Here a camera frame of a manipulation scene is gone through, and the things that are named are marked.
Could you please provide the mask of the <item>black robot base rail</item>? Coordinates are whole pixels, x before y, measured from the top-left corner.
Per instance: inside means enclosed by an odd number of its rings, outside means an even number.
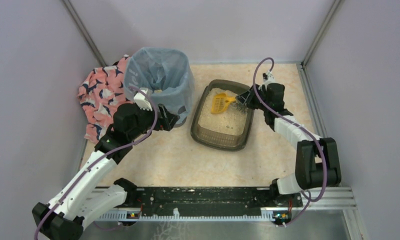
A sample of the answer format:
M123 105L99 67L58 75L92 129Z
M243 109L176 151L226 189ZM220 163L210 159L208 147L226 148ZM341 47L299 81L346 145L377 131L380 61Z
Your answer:
M304 206L299 193L277 196L269 187L142 187L100 221L289 222Z

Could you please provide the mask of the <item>blue plastic trash bag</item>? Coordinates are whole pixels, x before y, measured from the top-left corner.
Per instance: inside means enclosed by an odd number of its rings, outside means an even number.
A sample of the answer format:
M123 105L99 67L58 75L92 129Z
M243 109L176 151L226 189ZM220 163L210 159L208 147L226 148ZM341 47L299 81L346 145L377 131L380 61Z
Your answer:
M136 92L130 86L147 88L155 104L179 116L181 127L192 110L195 80L188 57L171 48L143 47L126 64L123 78L125 97L133 101Z

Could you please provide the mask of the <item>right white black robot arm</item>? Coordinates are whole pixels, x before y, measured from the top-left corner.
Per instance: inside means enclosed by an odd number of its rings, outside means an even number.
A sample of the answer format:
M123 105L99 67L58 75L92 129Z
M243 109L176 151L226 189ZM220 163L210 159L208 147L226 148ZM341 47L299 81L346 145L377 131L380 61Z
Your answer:
M335 187L342 173L336 141L313 134L285 108L285 86L254 84L236 100L252 110L262 110L265 123L296 150L294 172L270 185L276 195L290 195L313 188Z

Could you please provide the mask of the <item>grey plastic litter box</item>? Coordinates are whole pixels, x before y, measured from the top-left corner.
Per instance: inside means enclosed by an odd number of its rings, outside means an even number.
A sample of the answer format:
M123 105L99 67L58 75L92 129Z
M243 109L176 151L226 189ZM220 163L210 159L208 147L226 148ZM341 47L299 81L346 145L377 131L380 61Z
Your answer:
M242 150L247 144L253 123L254 111L252 109L246 108L245 106L241 105L238 101L235 101L240 106L242 106L242 108L245 108L247 113L244 130L240 135L229 135L229 134L218 133L203 128L198 124L204 101L210 90L212 90L213 88L228 90L236 93L237 95L243 94L244 92L250 89L249 86L235 81L223 80L223 79L215 79L211 81L205 87L201 95L201 98L197 104L197 108L195 110L195 114L191 124L190 134L196 142L210 148L224 150L224 151Z

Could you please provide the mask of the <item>yellow plastic litter scoop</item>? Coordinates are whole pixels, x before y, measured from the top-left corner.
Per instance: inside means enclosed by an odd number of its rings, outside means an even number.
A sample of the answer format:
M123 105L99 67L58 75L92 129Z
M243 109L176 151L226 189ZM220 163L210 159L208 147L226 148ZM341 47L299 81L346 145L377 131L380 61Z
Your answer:
M231 103L235 102L237 99L235 96L229 96L226 93L218 93L212 98L211 104L211 114L221 114L224 113Z

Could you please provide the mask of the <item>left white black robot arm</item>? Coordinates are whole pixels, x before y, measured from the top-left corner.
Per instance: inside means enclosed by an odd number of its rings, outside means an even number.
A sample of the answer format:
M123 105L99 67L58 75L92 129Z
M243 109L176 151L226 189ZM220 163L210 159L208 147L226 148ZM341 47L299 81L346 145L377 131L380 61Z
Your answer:
M43 234L50 240L78 240L90 224L112 208L139 204L137 186L125 178L117 179L91 199L88 195L133 146L153 131L171 131L179 118L163 104L151 110L135 103L120 105L113 115L113 123L95 145L85 165L48 203L39 202L33 207L34 239Z

